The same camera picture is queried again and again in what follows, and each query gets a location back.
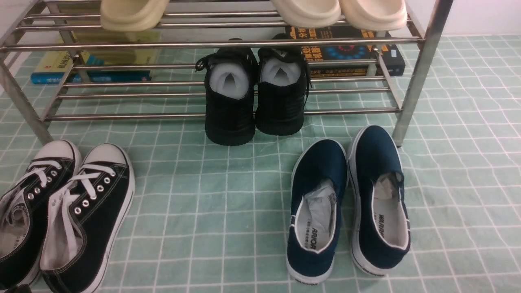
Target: shoe rack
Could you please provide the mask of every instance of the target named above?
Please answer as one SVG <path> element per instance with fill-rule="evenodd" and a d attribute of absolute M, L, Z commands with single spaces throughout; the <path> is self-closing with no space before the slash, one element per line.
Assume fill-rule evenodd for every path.
<path fill-rule="evenodd" d="M 153 70 L 153 69 L 194 69 L 194 64 L 153 64 L 153 65 L 117 65 L 117 66 L 87 66 L 78 54 L 82 50 L 118 50 L 122 48 L 220 48 L 233 46 L 250 46 L 250 47 L 277 47 L 277 46 L 325 46 L 325 45 L 373 45 L 372 57 L 368 59 L 358 60 L 340 60 L 328 62 L 310 62 L 311 68 L 323 65 L 367 65 L 368 71 L 366 76 L 360 77 L 334 77 L 334 78 L 314 78 L 313 84 L 323 82 L 363 82 L 363 81 L 381 81 L 383 87 L 367 87 L 367 88 L 350 88 L 350 89 L 312 89 L 310 94 L 348 94 L 348 93 L 372 93 L 385 92 L 388 93 L 391 101 L 390 107 L 379 108 L 342 108 L 342 109 L 319 109 L 306 110 L 306 115 L 349 115 L 349 114 L 376 114 L 376 113 L 396 113 L 397 121 L 393 131 L 393 139 L 397 146 L 401 146 L 407 132 L 407 128 L 411 122 L 412 115 L 422 87 L 424 85 L 427 73 L 429 71 L 432 59 L 436 52 L 443 27 L 449 15 L 453 0 L 436 0 L 432 15 L 427 29 L 424 31 L 412 11 L 408 9 L 407 28 L 411 33 L 409 37 L 385 37 L 385 32 L 378 32 L 374 39 L 362 38 L 344 38 L 344 39 L 327 39 L 327 40 L 258 40 L 258 41 L 209 41 L 209 42 L 161 42 L 161 43 L 77 43 L 75 42 L 72 31 L 78 30 L 102 30 L 99 24 L 100 16 L 96 14 L 63 14 L 60 13 L 58 4 L 79 4 L 90 3 L 100 0 L 33 0 L 31 5 L 20 15 L 16 22 L 7 30 L 7 33 L 0 39 L 0 82 L 5 91 L 12 99 L 14 105 L 20 111 L 25 121 L 29 124 L 34 134 L 42 143 L 53 140 L 48 131 L 50 122 L 53 121 L 81 121 L 81 120 L 114 120 L 114 119 L 185 119 L 185 118 L 204 118 L 204 113 L 135 113 L 135 114 L 68 114 L 57 115 L 57 110 L 63 100 L 125 100 L 132 98 L 146 99 L 152 97 L 201 97 L 205 96 L 204 82 L 197 81 L 143 81 L 143 82 L 91 82 L 86 74 L 86 70 Z M 216 0 L 184 0 L 185 2 L 214 2 Z M 42 13 L 48 8 L 49 14 Z M 195 11 L 189 13 L 169 13 L 165 12 L 163 19 L 168 22 L 160 22 L 155 29 L 212 29 L 212 28 L 273 28 L 285 27 L 287 24 L 278 17 L 276 11 L 223 11 L 223 12 L 204 12 Z M 252 21 L 252 18 L 273 18 L 270 21 Z M 234 19 L 234 21 L 217 21 L 217 22 L 175 22 L 179 19 L 201 19 L 212 18 Z M 53 21 L 54 24 L 38 24 L 41 21 Z M 80 20 L 85 20 L 85 24 L 78 24 Z M 93 24 L 93 20 L 97 20 L 98 24 Z M 345 19 L 340 19 L 338 23 L 346 23 Z M 59 32 L 63 44 L 20 44 L 19 41 L 26 32 L 42 32 L 56 31 Z M 416 43 L 419 48 L 418 60 L 414 67 L 410 83 L 405 96 L 398 96 L 398 91 L 394 88 L 393 83 L 389 82 L 389 76 L 386 66 L 378 54 L 378 47 L 384 44 L 404 44 Z M 26 95 L 22 91 L 16 79 L 9 72 L 9 66 L 6 58 L 9 54 L 19 55 L 19 52 L 34 51 L 69 51 L 74 56 L 73 63 L 67 68 L 64 77 L 58 85 L 56 95 L 45 108 L 43 113 L 39 115 Z M 383 76 L 376 76 L 376 65 L 382 68 Z M 71 77 L 79 74 L 82 78 L 81 82 L 71 82 Z M 96 87 L 174 87 L 174 86 L 201 86 L 200 92 L 143 92 L 143 93 L 110 93 L 102 94 L 67 94 L 71 88 L 96 88 Z"/>

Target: black sneaker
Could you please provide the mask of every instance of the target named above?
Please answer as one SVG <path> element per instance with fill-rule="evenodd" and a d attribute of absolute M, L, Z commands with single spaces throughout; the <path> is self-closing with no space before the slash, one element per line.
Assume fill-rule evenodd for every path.
<path fill-rule="evenodd" d="M 278 34 L 274 39 L 289 39 Z M 287 136 L 304 124 L 311 72 L 300 47 L 260 48 L 257 128 L 269 135 Z"/>
<path fill-rule="evenodd" d="M 91 293 L 98 288 L 134 191 L 127 154 L 105 143 L 51 196 L 40 267 L 53 292 Z"/>
<path fill-rule="evenodd" d="M 0 199 L 0 291 L 32 284 L 40 273 L 47 203 L 78 171 L 81 155 L 65 140 L 46 144 Z"/>
<path fill-rule="evenodd" d="M 197 61 L 197 71 L 206 68 L 205 130 L 214 143 L 241 145 L 253 138 L 257 67 L 255 55 L 248 47 L 221 48 Z"/>

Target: blue canvas shoe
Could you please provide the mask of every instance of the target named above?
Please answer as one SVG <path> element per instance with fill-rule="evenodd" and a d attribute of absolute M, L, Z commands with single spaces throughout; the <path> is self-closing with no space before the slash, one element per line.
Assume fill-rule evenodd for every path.
<path fill-rule="evenodd" d="M 411 247 L 400 157 L 389 134 L 374 125 L 356 135 L 348 154 L 356 208 L 353 259 L 365 273 L 384 276 Z"/>
<path fill-rule="evenodd" d="M 301 283 L 318 284 L 333 270 L 346 185 L 345 151 L 334 140 L 311 145 L 293 169 L 286 265 Z"/>

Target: book cover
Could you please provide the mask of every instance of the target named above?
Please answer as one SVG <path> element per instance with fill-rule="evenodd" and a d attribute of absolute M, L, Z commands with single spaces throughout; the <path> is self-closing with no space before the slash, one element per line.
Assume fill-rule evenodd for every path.
<path fill-rule="evenodd" d="M 143 32 L 140 41 L 154 42 L 159 40 L 159 32 Z M 87 65 L 112 65 L 114 63 L 105 62 L 89 52 L 82 52 L 82 57 Z M 135 50 L 134 64 L 147 65 L 153 64 L 159 49 Z M 69 52 L 46 52 L 42 57 L 34 72 L 31 74 L 33 84 L 59 83 L 66 68 L 71 64 L 72 59 Z M 150 70 L 96 70 L 87 72 L 93 82 L 124 82 L 124 81 L 147 81 L 152 79 Z M 73 82 L 80 82 L 79 75 L 75 75 Z"/>
<path fill-rule="evenodd" d="M 333 39 L 333 38 L 374 38 L 375 32 L 359 30 L 349 25 L 339 25 L 318 29 L 303 29 L 286 27 L 286 33 L 293 39 Z M 367 59 L 371 45 L 341 45 L 341 46 L 303 46 L 302 52 L 308 61 L 332 61 Z M 383 45 L 382 58 L 389 75 L 401 76 L 405 69 L 405 61 L 396 45 Z M 313 77 L 345 77 L 364 76 L 367 73 L 367 65 L 332 65 L 312 68 Z M 381 68 L 377 65 L 377 74 L 381 75 Z"/>

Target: floor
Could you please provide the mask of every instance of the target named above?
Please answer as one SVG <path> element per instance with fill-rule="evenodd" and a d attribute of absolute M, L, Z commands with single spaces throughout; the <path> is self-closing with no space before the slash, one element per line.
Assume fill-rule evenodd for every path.
<path fill-rule="evenodd" d="M 193 63 L 207 53 L 166 50 L 160 58 Z M 403 94 L 418 51 L 403 46 L 402 53 L 406 77 L 396 83 Z M 392 115 L 307 118 L 293 136 L 257 132 L 252 142 L 233 148 L 211 143 L 200 120 L 52 123 L 53 136 L 71 140 L 84 155 L 104 142 L 124 147 L 136 171 L 133 206 L 98 292 L 520 292 L 520 56 L 521 36 L 442 39 L 400 149 L 412 249 L 384 278 L 370 277 L 352 263 L 350 189 L 334 271 L 326 282 L 296 283 L 286 272 L 284 254 L 289 183 L 298 156 L 324 137 L 347 147 L 368 124 L 392 131 Z M 38 111 L 55 90 L 29 81 L 40 57 L 32 54 L 17 74 Z M 175 78 L 202 76 L 188 70 L 155 77 Z M 120 102 L 64 102 L 60 113 L 204 109 L 204 99 Z M 389 105 L 383 94 L 357 94 L 310 96 L 306 107 L 383 105 Z M 41 145 L 5 94 L 0 108 L 0 187 L 7 190 Z M 48 289 L 40 281 L 34 291 Z"/>

